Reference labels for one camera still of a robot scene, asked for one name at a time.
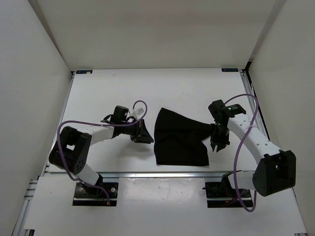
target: metal frame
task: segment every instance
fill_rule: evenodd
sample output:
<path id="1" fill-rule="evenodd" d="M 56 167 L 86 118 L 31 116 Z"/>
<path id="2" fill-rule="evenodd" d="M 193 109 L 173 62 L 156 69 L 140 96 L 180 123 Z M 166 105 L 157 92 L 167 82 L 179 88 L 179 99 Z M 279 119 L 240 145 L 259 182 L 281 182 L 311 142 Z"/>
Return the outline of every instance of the metal frame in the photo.
<path id="1" fill-rule="evenodd" d="M 31 180 L 26 190 L 22 209 L 15 223 L 14 230 L 11 236 L 32 236 L 33 235 L 34 230 L 24 230 L 24 224 L 26 221 L 27 214 L 30 210 L 31 201 L 35 194 L 36 186 L 37 186 L 37 180 Z"/>
<path id="2" fill-rule="evenodd" d="M 249 81 L 245 71 L 241 70 L 240 71 L 240 75 L 242 77 L 242 81 L 243 81 L 243 85 L 244 85 L 244 88 L 245 88 L 245 92 L 255 96 L 255 93 L 253 91 L 253 87 L 250 84 L 250 81 Z M 252 112 L 254 113 L 255 108 L 256 108 L 255 100 L 252 97 L 248 97 L 248 101 L 250 103 L 250 107 L 252 109 Z M 260 113 L 257 113 L 255 121 L 256 121 L 256 124 L 258 126 L 259 131 L 262 132 L 268 138 L 268 135 L 267 135 L 267 132 L 266 132 L 265 126 L 263 124 L 263 121 L 262 121 Z"/>

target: white enclosure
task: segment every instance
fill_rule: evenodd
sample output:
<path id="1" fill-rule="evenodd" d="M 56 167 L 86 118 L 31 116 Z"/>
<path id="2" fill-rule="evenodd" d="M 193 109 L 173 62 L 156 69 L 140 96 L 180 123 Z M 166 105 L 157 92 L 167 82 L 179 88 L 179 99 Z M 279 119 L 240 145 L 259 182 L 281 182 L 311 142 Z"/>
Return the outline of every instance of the white enclosure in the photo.
<path id="1" fill-rule="evenodd" d="M 272 141 L 296 155 L 294 190 L 310 235 L 315 235 L 314 22 L 314 1 L 287 1 L 250 67 Z"/>
<path id="2" fill-rule="evenodd" d="M 27 1 L 0 4 L 0 235 L 11 235 L 40 175 L 71 73 Z"/>
<path id="3" fill-rule="evenodd" d="M 309 235 L 315 236 L 313 0 L 29 2 L 31 6 L 26 0 L 4 0 L 0 6 L 0 235 L 11 235 L 16 222 L 27 218 L 26 228 L 35 229 L 35 236 L 104 235 L 104 230 L 120 236 L 293 236 L 306 232 L 300 209 Z M 145 121 L 152 137 L 161 107 L 213 122 L 207 109 L 212 101 L 244 93 L 244 85 L 250 90 L 239 73 L 222 73 L 220 68 L 244 69 L 254 56 L 250 75 L 271 140 L 297 156 L 299 206 L 292 190 L 258 197 L 253 214 L 240 208 L 207 209 L 204 191 L 190 194 L 210 172 L 232 170 L 239 142 L 233 134 L 231 145 L 218 153 L 204 141 L 208 167 L 158 166 L 153 145 L 136 145 L 123 135 L 92 146 L 88 163 L 111 181 L 147 172 L 195 177 L 189 183 L 168 179 L 165 186 L 175 190 L 173 195 L 166 188 L 155 198 L 148 189 L 160 182 L 143 178 L 139 182 L 151 188 L 141 189 L 141 199 L 130 180 L 121 178 L 117 207 L 72 207 L 74 183 L 53 165 L 45 167 L 61 120 L 99 122 L 116 105 L 130 108 L 138 99 L 148 103 Z M 78 69 L 94 71 L 75 75 L 69 95 L 70 71 Z M 252 114 L 247 98 L 236 102 Z M 243 147 L 238 168 L 255 167 Z M 29 181 L 44 174 L 26 211 L 29 216 L 23 213 L 28 205 L 23 205 L 18 218 Z M 181 203 L 192 200 L 193 206 L 173 204 L 183 194 L 183 183 L 187 197 Z M 166 205 L 165 195 L 171 200 Z M 14 230 L 12 235 L 26 234 Z"/>
<path id="4" fill-rule="evenodd" d="M 275 2 L 38 0 L 37 10 L 71 70 L 243 69 Z"/>

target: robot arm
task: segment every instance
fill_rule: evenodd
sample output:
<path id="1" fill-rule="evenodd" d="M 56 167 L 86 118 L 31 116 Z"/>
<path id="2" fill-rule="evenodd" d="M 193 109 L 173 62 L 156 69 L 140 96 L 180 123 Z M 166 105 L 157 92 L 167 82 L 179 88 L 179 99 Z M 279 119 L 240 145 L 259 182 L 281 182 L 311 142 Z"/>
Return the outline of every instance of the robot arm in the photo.
<path id="1" fill-rule="evenodd" d="M 105 117 L 101 122 L 114 125 L 132 124 L 137 120 L 138 115 L 141 114 L 143 109 L 133 111 L 131 116 L 127 118 L 128 111 L 126 107 L 117 106 L 114 113 Z M 143 119 L 137 124 L 127 127 L 86 126 L 80 129 L 75 129 L 70 126 L 65 127 L 60 134 L 60 141 L 70 172 L 85 183 L 102 186 L 102 176 L 93 171 L 91 167 L 86 164 L 89 148 L 93 144 L 102 142 L 103 140 L 113 139 L 120 134 L 130 135 L 130 139 L 135 143 L 149 144 L 153 142 Z M 49 162 L 63 170 L 65 169 L 57 142 L 49 155 Z M 87 186 L 85 189 L 92 195 L 96 195 L 97 192 L 99 192 L 99 189 L 89 188 Z"/>
<path id="2" fill-rule="evenodd" d="M 214 101 L 209 110 L 215 119 L 216 127 L 211 136 L 211 146 L 217 151 L 229 145 L 229 131 L 242 139 L 250 127 L 250 118 L 239 105 L 226 107 L 222 100 Z M 238 187 L 257 190 L 262 196 L 291 188 L 295 185 L 296 157 L 289 151 L 268 140 L 257 127 L 252 127 L 244 145 L 253 155 L 258 167 L 255 171 L 237 172 Z M 232 174 L 223 177 L 228 186 L 235 189 Z"/>

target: black bracket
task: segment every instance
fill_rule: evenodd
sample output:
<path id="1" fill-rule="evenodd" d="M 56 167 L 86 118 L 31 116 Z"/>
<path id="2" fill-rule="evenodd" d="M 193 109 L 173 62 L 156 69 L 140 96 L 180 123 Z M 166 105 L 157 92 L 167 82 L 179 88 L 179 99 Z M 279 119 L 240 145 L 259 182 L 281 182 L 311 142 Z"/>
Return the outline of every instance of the black bracket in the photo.
<path id="1" fill-rule="evenodd" d="M 77 70 L 76 74 L 92 74 L 93 70 Z"/>
<path id="2" fill-rule="evenodd" d="M 116 182 L 105 182 L 103 183 L 103 188 L 107 191 L 110 198 L 110 206 L 115 207 L 117 205 L 117 195 L 118 195 L 118 183 Z M 74 196 L 73 196 L 73 206 L 99 206 L 108 207 L 106 195 L 102 192 L 98 196 L 92 196 L 84 190 L 82 183 L 76 183 Z"/>
<path id="3" fill-rule="evenodd" d="M 208 208 L 230 208 L 242 207 L 237 200 L 235 189 L 227 191 L 226 186 L 222 182 L 206 182 L 203 188 L 206 190 Z M 252 196 L 249 190 L 240 189 L 242 200 L 247 207 L 252 207 Z"/>
<path id="4" fill-rule="evenodd" d="M 238 72 L 237 68 L 222 68 L 222 72 Z"/>
<path id="5" fill-rule="evenodd" d="M 266 197 L 295 186 L 296 157 L 292 151 L 266 154 L 252 177 L 257 192 Z"/>

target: white table surface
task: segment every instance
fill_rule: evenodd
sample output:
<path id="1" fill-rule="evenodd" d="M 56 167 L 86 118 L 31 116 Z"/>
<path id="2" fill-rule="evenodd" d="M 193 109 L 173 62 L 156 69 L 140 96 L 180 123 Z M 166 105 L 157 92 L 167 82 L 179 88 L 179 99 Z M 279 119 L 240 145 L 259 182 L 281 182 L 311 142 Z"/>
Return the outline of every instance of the white table surface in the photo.
<path id="1" fill-rule="evenodd" d="M 93 70 L 92 74 L 75 75 L 63 121 L 99 122 L 112 114 L 117 105 L 131 109 L 134 101 L 142 99 L 149 107 L 146 127 L 154 137 L 155 121 L 162 107 L 200 122 L 213 123 L 208 110 L 211 102 L 226 101 L 241 93 L 245 89 L 239 72 L 222 72 L 220 68 Z M 246 97 L 237 98 L 233 103 L 239 103 L 252 114 Z M 134 144 L 129 136 L 120 135 L 91 146 L 87 163 L 97 172 L 230 171 L 239 139 L 230 133 L 230 142 L 230 146 L 216 153 L 212 152 L 210 140 L 204 141 L 209 166 L 158 166 L 154 144 Z M 238 168 L 256 168 L 246 147 L 241 150 Z M 54 165 L 50 165 L 49 171 L 62 172 Z"/>
<path id="2" fill-rule="evenodd" d="M 305 227 L 291 189 L 257 208 L 207 208 L 202 178 L 119 179 L 116 207 L 72 206 L 66 174 L 41 177 L 25 223 L 34 236 L 294 236 Z"/>

